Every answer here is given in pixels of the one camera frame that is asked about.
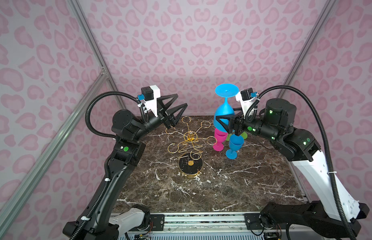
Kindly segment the pink wine glass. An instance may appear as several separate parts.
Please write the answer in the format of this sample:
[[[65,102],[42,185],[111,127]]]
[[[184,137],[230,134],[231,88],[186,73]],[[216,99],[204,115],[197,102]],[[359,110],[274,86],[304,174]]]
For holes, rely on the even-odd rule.
[[[226,141],[228,136],[227,132],[222,132],[218,129],[215,129],[214,137],[217,140],[217,142],[213,145],[213,149],[217,152],[221,152],[224,149],[223,142]]]

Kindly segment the blue wine glass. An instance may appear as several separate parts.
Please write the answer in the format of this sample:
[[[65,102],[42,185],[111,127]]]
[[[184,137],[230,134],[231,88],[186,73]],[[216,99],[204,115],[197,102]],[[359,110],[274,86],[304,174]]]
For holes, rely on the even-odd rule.
[[[217,116],[233,116],[235,114],[234,109],[228,103],[228,99],[235,97],[239,93],[239,88],[233,84],[221,84],[218,85],[215,89],[216,95],[221,98],[224,98],[225,101],[220,105],[214,115],[214,126],[216,129],[223,133],[227,133],[225,128],[216,120]]]
[[[238,151],[242,148],[245,140],[242,136],[231,135],[229,140],[229,149],[226,151],[226,156],[230,160],[234,160],[238,156]]]

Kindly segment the green wine glass front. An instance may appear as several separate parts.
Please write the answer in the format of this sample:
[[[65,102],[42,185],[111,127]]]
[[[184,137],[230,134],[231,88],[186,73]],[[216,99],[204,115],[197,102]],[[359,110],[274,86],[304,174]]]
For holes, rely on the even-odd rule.
[[[244,140],[246,140],[246,139],[248,138],[248,134],[247,134],[246,132],[243,132],[243,133],[241,134],[241,137],[242,137]]]

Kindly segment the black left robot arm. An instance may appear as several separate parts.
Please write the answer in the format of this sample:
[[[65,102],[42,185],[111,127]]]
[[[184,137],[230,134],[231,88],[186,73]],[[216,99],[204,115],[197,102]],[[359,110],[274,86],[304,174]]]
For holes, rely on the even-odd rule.
[[[101,99],[108,96],[122,96],[133,100],[140,108],[141,118],[138,119],[129,110],[119,110],[112,119],[112,134],[96,130],[91,123],[91,112]],[[172,107],[178,94],[159,97],[159,113],[143,113],[143,103],[137,97],[123,92],[106,92],[95,97],[85,112],[87,128],[97,136],[115,139],[116,143],[111,154],[104,162],[104,177],[94,196],[82,215],[73,222],[68,222],[63,228],[63,234],[71,240],[116,240],[122,229],[121,224],[110,223],[114,204],[122,191],[127,179],[138,165],[146,144],[141,139],[160,125],[168,129],[175,127],[187,104]]]

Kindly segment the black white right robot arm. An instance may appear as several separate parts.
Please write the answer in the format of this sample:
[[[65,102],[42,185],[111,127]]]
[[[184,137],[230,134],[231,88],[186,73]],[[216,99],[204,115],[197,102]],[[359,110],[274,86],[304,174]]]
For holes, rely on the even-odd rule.
[[[307,130],[293,126],[296,106],[283,99],[270,99],[263,117],[248,123],[235,115],[227,102],[215,112],[214,125],[231,133],[230,143],[239,142],[242,132],[269,140],[305,176],[318,201],[302,205],[268,203],[260,212],[258,223],[265,229],[279,224],[302,225],[328,239],[356,238],[361,230],[358,222],[370,211],[355,200],[329,168],[325,152]]]

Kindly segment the left aluminium frame beam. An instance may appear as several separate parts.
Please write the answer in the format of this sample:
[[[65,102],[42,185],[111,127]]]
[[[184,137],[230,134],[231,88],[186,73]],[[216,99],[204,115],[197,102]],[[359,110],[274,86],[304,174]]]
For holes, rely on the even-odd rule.
[[[108,81],[109,74],[101,73],[94,84],[89,88],[85,96],[77,104],[71,115],[64,122],[56,136],[48,144],[36,163],[21,181],[11,198],[6,202],[0,211],[0,240],[7,233],[24,205],[42,180],[43,176],[58,156],[62,147],[66,143],[69,135],[73,132],[77,124],[84,118],[86,108],[102,86]]]

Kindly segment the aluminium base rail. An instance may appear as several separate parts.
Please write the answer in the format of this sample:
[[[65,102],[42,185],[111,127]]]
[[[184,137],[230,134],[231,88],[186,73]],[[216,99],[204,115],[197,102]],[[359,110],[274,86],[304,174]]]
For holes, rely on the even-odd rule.
[[[121,233],[121,240],[322,240],[309,227],[264,227],[258,212],[158,212],[151,223]]]

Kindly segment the right aluminium frame post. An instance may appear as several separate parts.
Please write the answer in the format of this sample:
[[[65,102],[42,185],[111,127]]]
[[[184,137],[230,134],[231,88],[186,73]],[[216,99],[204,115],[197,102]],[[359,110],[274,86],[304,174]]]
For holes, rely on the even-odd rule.
[[[294,58],[293,65],[283,82],[284,86],[293,85],[293,81],[298,74],[300,67],[303,65],[305,58],[309,55],[309,51],[313,48],[313,45],[319,34],[321,33],[321,30],[324,28],[329,17],[336,9],[338,4],[338,1],[333,0],[321,1],[321,3],[323,3],[323,6],[319,6],[318,9],[314,9],[314,7],[312,7],[312,3],[315,3],[316,1],[303,2],[310,3],[310,9],[313,9],[309,17],[303,18],[301,20],[301,23],[304,26],[309,27],[310,31],[301,39],[303,43],[298,48],[299,53],[297,54],[296,58]]]

